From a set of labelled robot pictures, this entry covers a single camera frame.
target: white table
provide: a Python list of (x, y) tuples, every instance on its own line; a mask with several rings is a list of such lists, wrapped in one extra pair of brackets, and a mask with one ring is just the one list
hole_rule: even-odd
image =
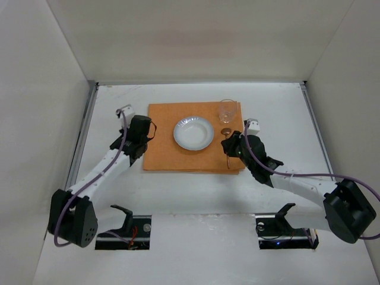
[[(328, 171), (299, 84), (120, 85), (99, 89), (78, 178), (119, 135), (118, 107), (130, 103), (146, 115), (149, 103), (225, 98), (242, 103), (244, 118), (259, 120), (269, 156), (302, 172)], [(153, 215), (151, 249), (58, 249), (47, 235), (35, 284), (378, 284), (361, 240), (349, 245), (319, 231), (316, 251), (259, 250), (250, 213), (278, 211), (288, 202), (316, 207), (311, 202), (261, 185), (248, 171), (145, 172), (142, 162), (112, 184), (110, 197), (135, 214)]]

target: drinking glass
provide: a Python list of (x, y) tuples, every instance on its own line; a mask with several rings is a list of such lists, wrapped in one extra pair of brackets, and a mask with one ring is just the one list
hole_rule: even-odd
[(223, 123), (233, 121), (236, 112), (238, 111), (238, 103), (232, 99), (224, 99), (219, 103), (219, 119)]

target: copper spoon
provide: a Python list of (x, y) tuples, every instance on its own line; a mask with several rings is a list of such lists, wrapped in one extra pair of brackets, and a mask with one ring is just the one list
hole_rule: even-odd
[[(230, 128), (224, 128), (220, 131), (220, 133), (224, 136), (226, 136), (226, 139), (227, 139), (227, 136), (229, 134), (231, 134), (232, 130)], [(228, 169), (230, 169), (230, 158), (228, 157), (228, 154), (226, 155), (227, 156), (227, 167)]]

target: plate rim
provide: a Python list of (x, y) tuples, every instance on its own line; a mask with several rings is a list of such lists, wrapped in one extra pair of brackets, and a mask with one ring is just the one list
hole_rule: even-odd
[[(187, 147), (184, 147), (183, 145), (181, 145), (181, 144), (177, 141), (177, 139), (176, 139), (175, 132), (176, 132), (176, 129), (180, 128), (179, 124), (180, 124), (183, 120), (186, 120), (186, 119), (189, 119), (189, 120), (190, 120), (190, 119), (193, 119), (193, 118), (200, 118), (200, 119), (202, 119), (203, 121), (205, 121), (206, 123), (209, 124), (209, 126), (210, 126), (210, 130), (212, 130), (212, 133), (211, 133), (212, 136), (211, 136), (210, 142), (208, 142), (208, 144), (205, 145), (203, 148), (190, 149), (190, 148), (187, 148)], [(185, 149), (185, 150), (190, 150), (190, 151), (204, 150), (206, 147), (208, 147), (208, 146), (213, 142), (213, 139), (214, 139), (214, 127), (213, 127), (213, 125), (210, 123), (209, 120), (207, 120), (207, 119), (205, 119), (205, 118), (203, 118), (203, 117), (201, 117), (201, 116), (188, 116), (188, 117), (185, 117), (185, 118), (179, 120), (179, 121), (176, 123), (176, 126), (174, 127), (174, 130), (173, 130), (173, 137), (174, 137), (174, 140), (175, 140), (176, 144), (179, 145), (180, 147), (182, 147), (182, 148)]]

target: white plate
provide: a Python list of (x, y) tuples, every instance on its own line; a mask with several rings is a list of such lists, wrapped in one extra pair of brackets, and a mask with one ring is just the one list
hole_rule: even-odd
[(202, 150), (214, 138), (214, 128), (202, 117), (187, 117), (180, 120), (174, 128), (174, 139), (186, 150)]

